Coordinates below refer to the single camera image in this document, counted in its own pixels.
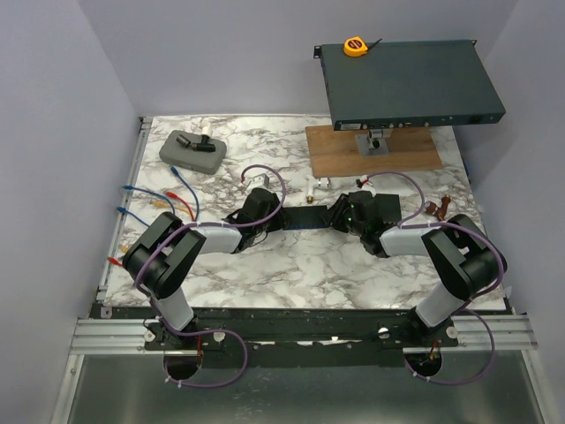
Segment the yellow tape measure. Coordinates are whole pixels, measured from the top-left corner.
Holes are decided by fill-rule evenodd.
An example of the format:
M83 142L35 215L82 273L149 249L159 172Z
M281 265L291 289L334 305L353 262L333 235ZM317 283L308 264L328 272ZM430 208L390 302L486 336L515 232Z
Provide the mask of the yellow tape measure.
M366 43L360 36L355 36L347 39L343 43L343 53L347 57L362 57L366 55L371 49L374 49L382 39L376 42Z

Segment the white faucet pipe fitting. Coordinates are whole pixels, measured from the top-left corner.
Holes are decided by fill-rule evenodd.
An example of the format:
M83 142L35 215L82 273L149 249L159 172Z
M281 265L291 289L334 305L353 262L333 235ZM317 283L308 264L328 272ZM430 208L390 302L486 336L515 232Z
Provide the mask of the white faucet pipe fitting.
M316 178L313 175L306 177L305 200L307 204L312 204L317 190L329 190L332 183L329 178Z

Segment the red-brown handle tool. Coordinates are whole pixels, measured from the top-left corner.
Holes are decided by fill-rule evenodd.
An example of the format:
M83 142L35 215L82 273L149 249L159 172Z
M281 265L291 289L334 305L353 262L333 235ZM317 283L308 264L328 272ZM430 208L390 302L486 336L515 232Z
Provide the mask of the red-brown handle tool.
M439 222L442 222L446 219L448 206L450 202L451 202L451 197L449 195L443 196L441 198L440 204L437 204L433 201L426 201L424 206L424 213L428 216L433 216Z

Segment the grey metal stand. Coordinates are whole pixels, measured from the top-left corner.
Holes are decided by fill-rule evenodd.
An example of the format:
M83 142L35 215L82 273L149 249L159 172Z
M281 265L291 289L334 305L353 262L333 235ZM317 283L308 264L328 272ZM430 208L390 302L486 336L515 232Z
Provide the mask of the grey metal stand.
M392 134L392 129L371 129L366 134L355 136L358 151L362 156L388 155L387 141Z

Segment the wooden board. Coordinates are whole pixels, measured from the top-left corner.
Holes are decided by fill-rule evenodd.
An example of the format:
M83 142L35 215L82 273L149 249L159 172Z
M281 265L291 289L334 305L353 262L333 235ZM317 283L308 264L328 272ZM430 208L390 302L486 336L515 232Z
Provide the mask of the wooden board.
M330 125L308 126L305 134L316 178L442 167L432 134L426 128L394 129L387 138L373 142L367 130L335 131Z

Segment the dark green rack unit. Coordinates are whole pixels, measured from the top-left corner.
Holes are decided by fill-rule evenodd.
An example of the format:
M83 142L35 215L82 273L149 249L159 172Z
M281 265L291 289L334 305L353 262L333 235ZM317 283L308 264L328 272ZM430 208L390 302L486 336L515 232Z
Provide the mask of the dark green rack unit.
M496 124L506 110L472 40L379 42L361 57L322 44L337 131Z

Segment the grey case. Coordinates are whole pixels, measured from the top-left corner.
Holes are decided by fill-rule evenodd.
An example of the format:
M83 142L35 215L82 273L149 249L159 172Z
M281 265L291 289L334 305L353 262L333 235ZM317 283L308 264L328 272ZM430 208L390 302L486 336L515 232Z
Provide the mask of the grey case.
M213 153L192 151L189 148L182 148L177 142L177 136L183 133L190 141L200 141L201 134L175 130L171 132L162 145L159 156L163 162L185 170L214 175L226 156L227 145L218 139L210 137L210 142L216 146Z

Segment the black T-shaped fitting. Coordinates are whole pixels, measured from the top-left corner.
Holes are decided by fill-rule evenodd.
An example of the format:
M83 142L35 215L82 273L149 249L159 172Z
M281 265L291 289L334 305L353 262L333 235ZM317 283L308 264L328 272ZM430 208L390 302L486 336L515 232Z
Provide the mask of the black T-shaped fitting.
M189 148L196 152L213 153L216 151L216 146L210 142L210 137L206 134L200 136L200 141L193 142L186 135L180 133L176 138L176 142L182 148Z

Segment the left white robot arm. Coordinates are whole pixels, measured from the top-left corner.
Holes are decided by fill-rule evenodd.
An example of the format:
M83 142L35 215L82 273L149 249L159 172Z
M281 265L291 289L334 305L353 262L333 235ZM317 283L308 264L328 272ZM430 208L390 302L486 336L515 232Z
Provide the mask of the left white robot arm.
M166 339L184 349L194 342L196 329L182 283L196 259L204 254L240 253L259 235L280 229L283 222L282 202L265 188L253 188L243 207L219 222L183 223L164 212L127 250L123 268L168 323Z

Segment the black TP-Link network switch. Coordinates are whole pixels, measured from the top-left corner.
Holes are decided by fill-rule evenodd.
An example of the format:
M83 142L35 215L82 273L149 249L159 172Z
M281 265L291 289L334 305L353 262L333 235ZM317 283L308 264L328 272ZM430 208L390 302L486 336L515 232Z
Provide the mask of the black TP-Link network switch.
M373 196L381 220L388 224L397 224L402 219L400 197L398 194L376 193Z

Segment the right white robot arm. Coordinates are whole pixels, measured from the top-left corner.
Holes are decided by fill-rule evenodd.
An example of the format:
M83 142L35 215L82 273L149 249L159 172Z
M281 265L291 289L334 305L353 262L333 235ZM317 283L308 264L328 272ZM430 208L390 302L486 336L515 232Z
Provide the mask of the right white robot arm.
M393 194L344 193L322 214L330 228L359 237L371 255L425 256L440 282L409 312L407 338L428 345L438 326L467 306L508 269L501 252L466 215L428 225L401 224L400 200Z

